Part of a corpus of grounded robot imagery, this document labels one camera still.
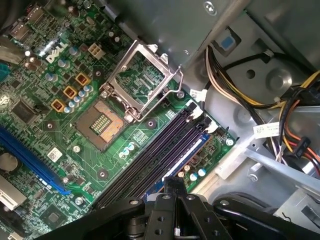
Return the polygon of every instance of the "pcie slot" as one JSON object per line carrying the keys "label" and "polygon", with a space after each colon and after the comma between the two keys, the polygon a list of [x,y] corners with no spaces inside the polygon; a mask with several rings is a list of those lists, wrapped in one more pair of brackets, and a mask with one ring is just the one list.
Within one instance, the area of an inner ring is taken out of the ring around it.
{"label": "pcie slot", "polygon": [[169,164],[169,166],[166,168],[169,169],[167,173],[164,174],[158,181],[156,181],[156,183],[153,184],[145,194],[143,193],[143,196],[139,195],[139,197],[147,197],[150,194],[159,192],[164,187],[165,177],[177,175],[181,168],[186,165],[190,159],[206,145],[210,138],[211,136],[209,134],[202,134],[201,138],[199,138],[195,143],[192,143],[185,151],[185,154],[183,154],[178,161],[173,161]]}
{"label": "pcie slot", "polygon": [[23,162],[23,164],[38,175],[43,181],[54,187],[60,194],[70,194],[70,191],[65,190],[61,186],[61,183],[58,181],[59,177],[2,126],[0,126],[0,144]]}
{"label": "pcie slot", "polygon": [[126,193],[126,197],[141,197],[148,189],[150,189],[152,185],[162,177],[165,170],[167,170],[172,163],[179,162],[180,156],[193,147],[193,145],[201,138],[210,122],[211,120],[209,118],[205,118],[203,122],[190,129],[169,152],[164,156],[160,156],[156,168],[141,179],[133,190]]}
{"label": "pcie slot", "polygon": [[136,157],[133,163],[127,167],[124,172],[107,188],[107,190],[92,205],[93,209],[100,209],[109,203],[115,201],[123,190],[126,190],[135,177],[148,166],[154,157],[165,150],[171,144],[177,133],[188,125],[187,119],[197,106],[191,103],[183,109],[177,116],[165,127],[158,136]]}

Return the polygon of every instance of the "black ram slot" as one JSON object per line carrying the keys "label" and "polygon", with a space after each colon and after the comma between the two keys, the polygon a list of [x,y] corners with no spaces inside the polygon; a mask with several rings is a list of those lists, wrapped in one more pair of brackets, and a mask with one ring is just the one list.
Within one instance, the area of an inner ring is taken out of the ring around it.
{"label": "black ram slot", "polygon": [[166,127],[165,129],[155,137],[150,143],[133,161],[133,163],[127,167],[124,172],[111,184],[107,190],[97,199],[92,205],[92,208],[97,210],[107,204],[114,201],[116,195],[121,194],[120,191],[127,189],[133,182],[133,178],[143,171],[147,166],[150,156],[156,156],[159,151],[165,149],[167,145],[171,143],[178,130],[183,129],[187,125],[187,118],[197,106],[192,103],[190,106],[182,110]]}
{"label": "black ram slot", "polygon": [[126,196],[121,197],[141,197],[148,189],[152,187],[163,174],[172,167],[188,149],[201,137],[204,130],[209,126],[207,120],[198,124],[195,128],[190,129],[189,132],[172,148],[165,156],[161,158],[154,171],[145,176],[140,183],[136,184],[135,188]]}

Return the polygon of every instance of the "metal panel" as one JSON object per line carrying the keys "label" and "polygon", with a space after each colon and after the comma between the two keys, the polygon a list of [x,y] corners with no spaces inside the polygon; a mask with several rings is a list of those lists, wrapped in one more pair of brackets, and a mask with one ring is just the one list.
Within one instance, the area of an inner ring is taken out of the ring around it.
{"label": "metal panel", "polygon": [[186,66],[249,0],[97,0],[171,64]]}

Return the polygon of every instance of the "integrated circuit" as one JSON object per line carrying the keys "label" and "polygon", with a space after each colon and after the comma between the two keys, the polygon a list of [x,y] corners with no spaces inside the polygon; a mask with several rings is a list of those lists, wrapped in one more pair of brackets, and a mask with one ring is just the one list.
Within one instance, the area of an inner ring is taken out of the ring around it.
{"label": "integrated circuit", "polygon": [[13,107],[12,112],[25,124],[32,123],[37,117],[37,114],[32,110],[32,108],[26,105],[22,100]]}
{"label": "integrated circuit", "polygon": [[55,205],[50,205],[40,216],[45,224],[51,229],[56,229],[64,223],[67,216],[64,215]]}
{"label": "integrated circuit", "polygon": [[106,148],[124,130],[127,123],[102,100],[98,100],[77,121],[76,129],[100,151]]}

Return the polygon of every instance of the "white label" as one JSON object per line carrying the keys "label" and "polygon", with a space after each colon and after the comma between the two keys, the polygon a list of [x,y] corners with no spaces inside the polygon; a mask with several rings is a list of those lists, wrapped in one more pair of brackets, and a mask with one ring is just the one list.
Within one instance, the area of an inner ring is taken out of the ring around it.
{"label": "white label", "polygon": [[47,156],[52,160],[52,162],[56,163],[62,157],[62,155],[62,152],[54,147]]}
{"label": "white label", "polygon": [[203,89],[202,91],[190,90],[190,96],[198,103],[198,102],[204,102],[206,100],[208,90]]}
{"label": "white label", "polygon": [[56,46],[55,50],[52,51],[51,54],[49,54],[45,60],[48,61],[48,63],[53,64],[55,59],[59,57],[59,55],[68,47],[67,43],[60,42],[60,46]]}
{"label": "white label", "polygon": [[255,139],[279,136],[279,122],[272,122],[253,127]]}

